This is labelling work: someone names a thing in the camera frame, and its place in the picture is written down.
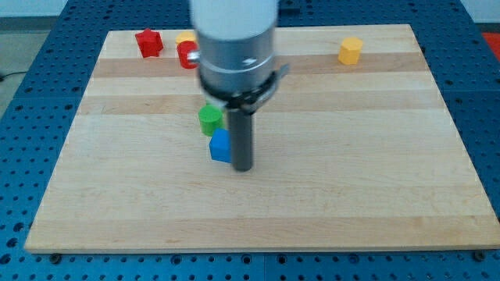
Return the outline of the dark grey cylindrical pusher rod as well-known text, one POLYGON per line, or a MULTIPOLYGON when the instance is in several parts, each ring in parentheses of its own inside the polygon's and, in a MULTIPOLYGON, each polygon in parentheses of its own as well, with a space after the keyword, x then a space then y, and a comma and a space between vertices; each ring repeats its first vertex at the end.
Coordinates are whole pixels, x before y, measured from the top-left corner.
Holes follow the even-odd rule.
POLYGON ((253 166, 253 119, 241 110, 227 113, 230 137, 230 160, 238 172, 249 171, 253 166))

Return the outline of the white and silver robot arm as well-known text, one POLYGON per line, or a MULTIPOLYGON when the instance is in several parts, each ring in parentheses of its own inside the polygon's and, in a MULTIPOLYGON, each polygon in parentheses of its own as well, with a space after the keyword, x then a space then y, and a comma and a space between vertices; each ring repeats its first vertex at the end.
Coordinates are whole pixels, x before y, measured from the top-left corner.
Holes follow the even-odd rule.
POLYGON ((253 114, 276 92, 277 0, 190 0, 198 40, 192 56, 206 97, 227 111, 230 160, 253 167, 253 114))

